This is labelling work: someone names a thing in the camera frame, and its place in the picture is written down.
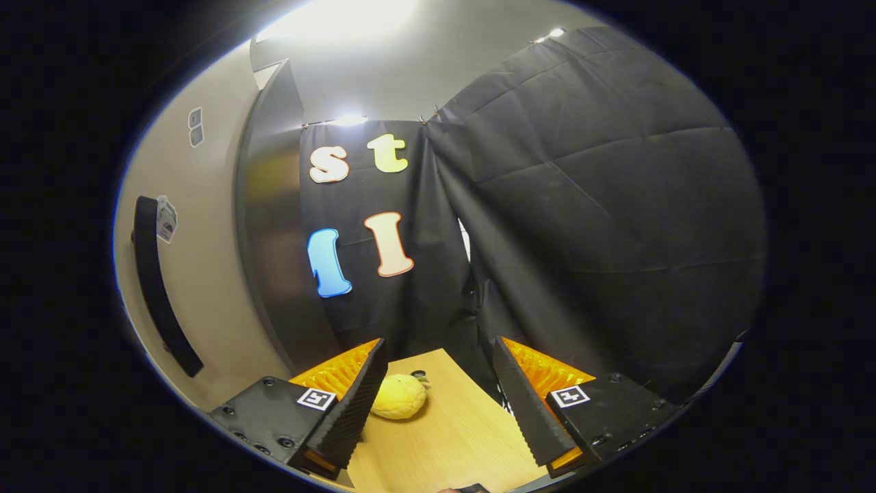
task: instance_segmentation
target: black door handle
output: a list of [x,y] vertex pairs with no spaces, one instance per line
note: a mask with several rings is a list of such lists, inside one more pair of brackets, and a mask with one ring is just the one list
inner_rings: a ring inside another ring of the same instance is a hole
[[137,263],[137,276],[146,308],[155,323],[161,338],[173,358],[180,364],[188,376],[195,376],[204,363],[186,339],[164,285],[159,263],[159,245],[156,217],[159,203],[154,198],[138,197],[134,212],[134,231],[131,240],[134,242],[134,257]]

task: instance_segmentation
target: yellow ball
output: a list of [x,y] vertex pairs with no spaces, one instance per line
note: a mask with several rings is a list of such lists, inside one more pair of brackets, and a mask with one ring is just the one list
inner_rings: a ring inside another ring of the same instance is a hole
[[388,375],[380,384],[371,412],[389,419],[407,419],[426,402],[426,388],[410,375]]

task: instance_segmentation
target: pink letter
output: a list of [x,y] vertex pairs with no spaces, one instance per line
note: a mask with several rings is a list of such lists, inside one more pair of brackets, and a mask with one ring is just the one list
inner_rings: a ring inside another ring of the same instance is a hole
[[400,220],[401,214],[398,212],[384,212],[365,220],[365,227],[374,233],[374,240],[378,244],[378,274],[383,277],[399,275],[413,268],[413,261],[407,258],[401,247],[397,226]]

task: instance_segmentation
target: wall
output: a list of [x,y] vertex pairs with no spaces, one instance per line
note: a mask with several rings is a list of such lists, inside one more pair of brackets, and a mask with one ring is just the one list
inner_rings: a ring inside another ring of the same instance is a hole
[[[261,376],[291,377],[253,308],[233,223],[237,149],[257,95],[247,41],[190,82],[158,116],[131,158],[117,206],[117,281],[131,323],[159,371],[205,411]],[[192,148],[187,118],[199,106],[205,140]],[[166,195],[179,217],[171,244],[159,241],[159,258],[173,310],[204,362],[194,378],[163,349],[140,291],[131,228],[141,195]]]

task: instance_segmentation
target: paper sign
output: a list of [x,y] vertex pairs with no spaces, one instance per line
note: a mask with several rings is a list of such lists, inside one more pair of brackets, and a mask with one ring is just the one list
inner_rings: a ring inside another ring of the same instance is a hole
[[167,245],[170,245],[170,240],[173,238],[173,234],[176,232],[178,224],[176,209],[170,204],[170,201],[167,200],[166,196],[159,196],[158,201],[159,208],[155,218],[157,221],[155,229],[158,237],[167,243]]

